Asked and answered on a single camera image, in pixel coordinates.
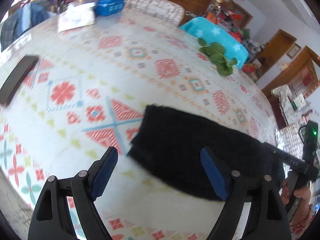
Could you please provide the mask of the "person's right hand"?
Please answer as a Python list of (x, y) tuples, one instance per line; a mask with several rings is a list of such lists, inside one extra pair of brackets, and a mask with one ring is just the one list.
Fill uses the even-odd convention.
[(299, 205), (296, 208), (295, 214), (293, 215), (290, 226), (295, 226), (301, 223), (304, 219), (306, 219), (309, 215), (310, 211), (310, 198), (311, 192), (307, 186), (303, 186), (295, 191), (290, 191), (288, 188), (288, 183), (291, 183), (292, 177), (295, 178), (295, 171), (290, 171), (288, 173), (288, 177), (282, 183), (281, 190), (281, 200), (285, 206), (289, 204), (290, 198), (295, 196), (296, 200), (299, 200)]

